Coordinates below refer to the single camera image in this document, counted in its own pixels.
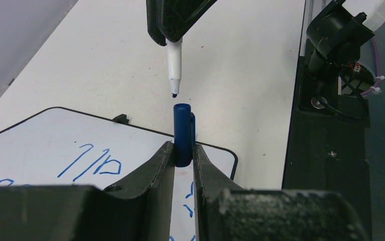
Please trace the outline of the white marker pen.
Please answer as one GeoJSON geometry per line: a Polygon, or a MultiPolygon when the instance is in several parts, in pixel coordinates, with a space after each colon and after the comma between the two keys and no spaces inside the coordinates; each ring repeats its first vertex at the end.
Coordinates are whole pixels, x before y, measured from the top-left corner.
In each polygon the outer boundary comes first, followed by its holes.
{"type": "Polygon", "coordinates": [[[179,94],[182,79],[182,44],[182,38],[178,42],[167,40],[168,80],[173,98],[176,98],[179,94]]]}

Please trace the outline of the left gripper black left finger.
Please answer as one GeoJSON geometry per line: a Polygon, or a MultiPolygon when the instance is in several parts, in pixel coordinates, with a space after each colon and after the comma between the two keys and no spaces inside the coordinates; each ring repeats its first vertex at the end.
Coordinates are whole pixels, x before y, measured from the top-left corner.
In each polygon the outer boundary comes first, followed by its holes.
{"type": "Polygon", "coordinates": [[[174,144],[100,190],[90,185],[0,187],[0,240],[168,240],[174,144]]]}

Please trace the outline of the black framed whiteboard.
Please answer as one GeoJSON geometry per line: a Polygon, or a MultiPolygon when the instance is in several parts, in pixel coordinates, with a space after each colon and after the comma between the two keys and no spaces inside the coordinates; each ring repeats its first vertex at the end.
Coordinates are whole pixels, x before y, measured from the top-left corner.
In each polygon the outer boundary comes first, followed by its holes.
{"type": "MultiPolygon", "coordinates": [[[[148,161],[167,141],[174,144],[174,136],[49,108],[0,132],[0,187],[90,185],[103,190],[148,161]]],[[[237,156],[202,147],[232,179],[237,156]]],[[[192,159],[187,167],[175,166],[168,240],[197,240],[194,200],[192,159]]]]}

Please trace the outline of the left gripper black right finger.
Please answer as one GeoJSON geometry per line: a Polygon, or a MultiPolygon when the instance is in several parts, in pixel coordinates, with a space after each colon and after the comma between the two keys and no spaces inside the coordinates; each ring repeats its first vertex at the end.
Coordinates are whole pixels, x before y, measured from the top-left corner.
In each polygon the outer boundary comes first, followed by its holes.
{"type": "Polygon", "coordinates": [[[340,194],[244,189],[220,171],[202,145],[193,149],[197,240],[368,240],[340,194]]]}

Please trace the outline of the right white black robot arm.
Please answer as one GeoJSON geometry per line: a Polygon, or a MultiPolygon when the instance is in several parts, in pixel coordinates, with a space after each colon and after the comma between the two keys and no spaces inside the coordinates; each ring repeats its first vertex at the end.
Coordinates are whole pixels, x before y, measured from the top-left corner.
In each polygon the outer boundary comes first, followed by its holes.
{"type": "MultiPolygon", "coordinates": [[[[182,38],[215,1],[146,1],[151,39],[168,47],[168,79],[182,79],[182,38]]],[[[324,61],[337,66],[357,58],[354,47],[364,44],[385,22],[385,1],[331,1],[306,30],[324,61]]]]}

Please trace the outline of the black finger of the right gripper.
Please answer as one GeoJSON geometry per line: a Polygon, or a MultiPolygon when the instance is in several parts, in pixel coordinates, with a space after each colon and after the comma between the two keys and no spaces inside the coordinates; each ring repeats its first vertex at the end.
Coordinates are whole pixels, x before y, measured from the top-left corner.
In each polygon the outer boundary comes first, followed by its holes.
{"type": "Polygon", "coordinates": [[[160,46],[178,42],[216,0],[146,0],[147,30],[160,46]]]}

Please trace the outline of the blue marker cap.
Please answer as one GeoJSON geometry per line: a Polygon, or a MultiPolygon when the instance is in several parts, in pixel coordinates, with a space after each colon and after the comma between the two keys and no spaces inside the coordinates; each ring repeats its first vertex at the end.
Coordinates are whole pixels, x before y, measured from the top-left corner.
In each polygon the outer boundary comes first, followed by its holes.
{"type": "Polygon", "coordinates": [[[174,151],[175,166],[187,167],[193,159],[195,146],[195,115],[191,105],[178,103],[174,105],[174,151]]]}

